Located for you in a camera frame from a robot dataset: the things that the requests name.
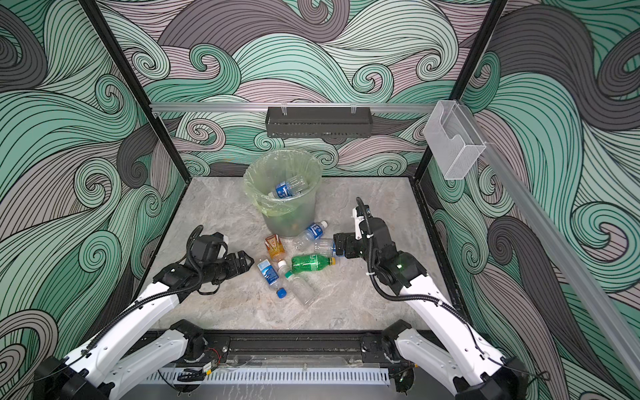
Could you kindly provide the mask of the blue label bottle white cap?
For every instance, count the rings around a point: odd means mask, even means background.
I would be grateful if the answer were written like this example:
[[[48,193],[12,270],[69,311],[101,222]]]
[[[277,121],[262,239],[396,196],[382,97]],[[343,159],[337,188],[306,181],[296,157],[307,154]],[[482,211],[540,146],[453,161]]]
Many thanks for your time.
[[[315,241],[313,250],[317,254],[325,257],[333,257],[335,255],[335,243],[330,238],[320,238]]]

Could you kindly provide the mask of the blue label bottle front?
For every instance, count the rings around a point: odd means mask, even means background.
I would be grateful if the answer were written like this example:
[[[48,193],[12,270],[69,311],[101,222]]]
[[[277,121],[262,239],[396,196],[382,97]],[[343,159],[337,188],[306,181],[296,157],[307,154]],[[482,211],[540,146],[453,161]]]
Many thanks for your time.
[[[308,181],[301,175],[293,176],[277,184],[268,195],[274,199],[294,198],[308,188]]]

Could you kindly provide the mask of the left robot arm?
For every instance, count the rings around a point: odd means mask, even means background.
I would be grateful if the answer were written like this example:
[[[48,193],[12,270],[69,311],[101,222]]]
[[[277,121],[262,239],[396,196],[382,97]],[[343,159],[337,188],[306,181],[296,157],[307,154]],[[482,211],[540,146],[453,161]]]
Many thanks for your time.
[[[64,358],[47,358],[36,369],[31,394],[35,399],[120,399],[152,373],[173,362],[205,365],[189,373],[204,378],[220,358],[207,359],[202,328],[187,320],[173,324],[140,349],[135,345],[148,330],[202,286],[215,288],[244,274],[255,264],[245,251],[230,253],[221,233],[189,235],[184,257],[164,267],[125,310]]]

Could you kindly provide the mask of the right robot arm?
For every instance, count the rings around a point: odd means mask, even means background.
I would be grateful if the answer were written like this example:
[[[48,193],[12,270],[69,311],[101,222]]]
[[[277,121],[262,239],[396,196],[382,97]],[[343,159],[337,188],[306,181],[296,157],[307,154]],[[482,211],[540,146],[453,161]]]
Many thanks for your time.
[[[431,343],[405,321],[386,331],[386,355],[406,360],[435,378],[456,399],[524,399],[528,373],[487,342],[439,291],[426,268],[399,251],[381,218],[357,217],[352,233],[333,236],[335,251],[361,258],[374,290],[388,301],[407,303],[438,338]]]

